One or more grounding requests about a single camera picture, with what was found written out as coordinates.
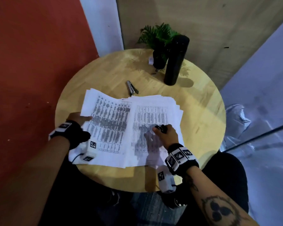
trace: forearm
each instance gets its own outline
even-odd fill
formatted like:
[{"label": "forearm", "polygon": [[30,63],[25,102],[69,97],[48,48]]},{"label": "forearm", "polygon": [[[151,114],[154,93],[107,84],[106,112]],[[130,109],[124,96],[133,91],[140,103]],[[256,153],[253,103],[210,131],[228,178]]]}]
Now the forearm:
[{"label": "forearm", "polygon": [[0,225],[37,225],[61,163],[69,149],[54,137],[0,189]]},{"label": "forearm", "polygon": [[209,224],[258,225],[198,167],[193,166],[186,173],[185,180]]}]

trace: black cable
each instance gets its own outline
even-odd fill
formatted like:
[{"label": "black cable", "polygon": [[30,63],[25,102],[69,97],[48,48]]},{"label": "black cable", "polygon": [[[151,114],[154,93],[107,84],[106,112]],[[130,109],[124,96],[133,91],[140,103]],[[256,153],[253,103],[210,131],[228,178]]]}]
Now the black cable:
[{"label": "black cable", "polygon": [[247,140],[247,141],[245,141],[245,142],[243,142],[243,143],[240,143],[240,144],[238,144],[238,145],[236,145],[236,146],[234,146],[234,147],[231,147],[231,148],[229,148],[229,149],[227,149],[227,150],[225,150],[225,151],[223,151],[223,152],[229,152],[229,151],[234,150],[234,149],[236,149],[236,148],[238,148],[238,147],[240,147],[240,146],[242,146],[242,145],[244,145],[244,144],[247,144],[247,143],[252,142],[252,141],[254,141],[254,140],[258,140],[258,139],[261,139],[261,138],[263,138],[263,137],[269,136],[269,135],[271,135],[271,134],[273,134],[273,133],[275,133],[275,132],[279,132],[279,131],[281,131],[281,130],[283,130],[283,125],[280,126],[280,127],[278,127],[278,128],[275,128],[275,129],[273,129],[273,130],[270,130],[270,131],[268,131],[268,132],[265,132],[265,133],[263,133],[263,134],[261,134],[261,135],[258,135],[257,137],[254,137],[254,138],[252,138],[252,139],[250,139],[250,140]]},{"label": "black cable", "polygon": [[72,160],[71,163],[73,163],[73,162],[75,161],[75,159],[76,159],[78,156],[82,156],[82,155],[83,155],[83,153],[78,154],[78,155]]}]

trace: black pole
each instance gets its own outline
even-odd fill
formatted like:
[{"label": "black pole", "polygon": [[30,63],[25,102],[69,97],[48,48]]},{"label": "black pole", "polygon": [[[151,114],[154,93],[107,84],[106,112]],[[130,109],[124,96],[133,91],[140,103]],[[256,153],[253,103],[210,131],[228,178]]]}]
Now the black pole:
[{"label": "black pole", "polygon": [[261,135],[259,135],[259,136],[257,136],[257,137],[254,137],[254,138],[252,138],[252,139],[250,139],[250,140],[247,140],[247,141],[245,141],[245,142],[243,142],[243,143],[240,143],[240,144],[238,144],[238,145],[236,145],[236,146],[234,146],[234,147],[231,147],[231,148],[229,148],[229,149],[227,149],[227,150],[225,150],[225,151],[223,151],[223,152],[229,152],[229,151],[234,150],[234,149],[236,149],[236,148],[238,148],[238,147],[240,147],[240,146],[242,146],[242,145],[244,145],[244,144],[247,144],[247,143],[252,142],[252,141],[254,141],[254,140],[258,140],[258,139],[261,139],[261,138],[263,138],[263,137],[269,136],[269,135],[271,135],[271,134],[273,134],[273,133],[275,133],[275,132],[279,132],[279,131],[281,131],[281,130],[283,130],[283,125],[280,126],[280,127],[278,127],[278,128],[275,128],[275,129],[273,129],[273,130],[270,130],[270,131],[268,131],[268,132],[265,132],[265,133],[263,133],[263,134],[261,134]]}]

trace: potted plant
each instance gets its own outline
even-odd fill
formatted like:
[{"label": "potted plant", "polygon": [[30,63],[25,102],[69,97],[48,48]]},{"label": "potted plant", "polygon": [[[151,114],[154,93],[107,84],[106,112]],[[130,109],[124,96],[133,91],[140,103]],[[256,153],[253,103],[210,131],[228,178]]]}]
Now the potted plant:
[{"label": "potted plant", "polygon": [[141,29],[141,35],[137,43],[144,43],[153,49],[153,66],[156,69],[163,69],[169,58],[170,45],[175,35],[179,35],[172,30],[169,24],[162,23],[155,27],[145,26]]}]

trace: person's left hand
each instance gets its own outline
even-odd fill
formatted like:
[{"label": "person's left hand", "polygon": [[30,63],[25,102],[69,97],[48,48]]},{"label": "person's left hand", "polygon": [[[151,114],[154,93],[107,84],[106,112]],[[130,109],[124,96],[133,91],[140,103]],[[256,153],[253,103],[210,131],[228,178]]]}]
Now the person's left hand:
[{"label": "person's left hand", "polygon": [[71,120],[71,121],[75,121],[77,122],[80,126],[82,126],[84,124],[85,121],[90,121],[92,120],[92,117],[83,117],[80,116],[80,112],[76,112],[76,113],[71,113],[69,114],[68,118],[66,119],[66,121]]}]

